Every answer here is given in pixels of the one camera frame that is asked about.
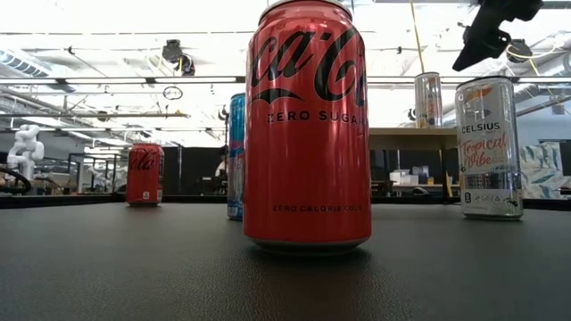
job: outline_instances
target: ceiling light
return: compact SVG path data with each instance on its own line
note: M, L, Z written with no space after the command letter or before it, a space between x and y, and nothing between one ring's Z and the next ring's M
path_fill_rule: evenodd
M55 79L41 78L0 78L1 85L53 85Z
M145 78L66 78L68 84L99 85L99 84L144 84Z
M22 119L46 126L53 126L53 127L66 126L66 124L60 122L57 119L50 119L44 117L22 117Z
M192 78L174 78L174 77L161 77L155 78L157 84L225 84L237 83L236 77L192 77Z
M111 131L146 131L146 130L155 130L156 128L110 128Z
M40 128L39 131L56 131L59 128ZM19 128L10 128L11 131L18 131Z
M115 138L97 138L97 141L101 142L101 143L105 143L105 144L112 144L112 145L116 145L116 146L129 146L130 143L124 142L120 139L115 139Z
M517 82L533 84L571 83L571 77L522 77L519 78Z
M62 128L63 131L105 131L105 128Z
M74 135L75 137L82 138L82 139L93 139L90 136L87 136L87 135L84 135L81 133L77 133L77 132L70 132L70 134Z
M414 77L367 77L368 84L414 84Z

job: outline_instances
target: soda can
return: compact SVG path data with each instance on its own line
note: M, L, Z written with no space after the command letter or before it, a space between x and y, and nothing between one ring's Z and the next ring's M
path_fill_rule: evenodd
M514 87L477 78L456 90L462 211L468 218L523 215Z
M228 217L242 220L244 212L244 113L245 94L230 102L230 152L228 157Z
M371 234L365 46L336 1L261 16L246 76L244 233L291 254L349 251Z
M162 200L164 152L158 144L135 144L128 154L127 203L156 206Z
M414 77L417 128L442 128L443 97L438 72L425 72Z

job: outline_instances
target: clear can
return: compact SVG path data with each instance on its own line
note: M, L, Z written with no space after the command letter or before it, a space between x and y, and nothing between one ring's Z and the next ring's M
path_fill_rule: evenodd
M417 128L442 128L443 98L438 72L425 72L414 77Z
M462 212L468 218L523 215L514 87L476 78L456 90Z

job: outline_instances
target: coca-cola zero sugar can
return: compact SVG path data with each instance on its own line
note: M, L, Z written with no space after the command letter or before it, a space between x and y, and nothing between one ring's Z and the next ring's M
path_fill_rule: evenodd
M338 253L371 234L365 46L329 0L285 0L248 52L244 233L265 250Z
M162 200L164 152L158 144L135 144L128 154L127 203L156 206Z

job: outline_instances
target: table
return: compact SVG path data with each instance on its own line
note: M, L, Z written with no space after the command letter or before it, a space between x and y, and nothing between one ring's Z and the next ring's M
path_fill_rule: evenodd
M330 259L260 252L222 204L0 210L2 320L569 320L571 214L373 207Z

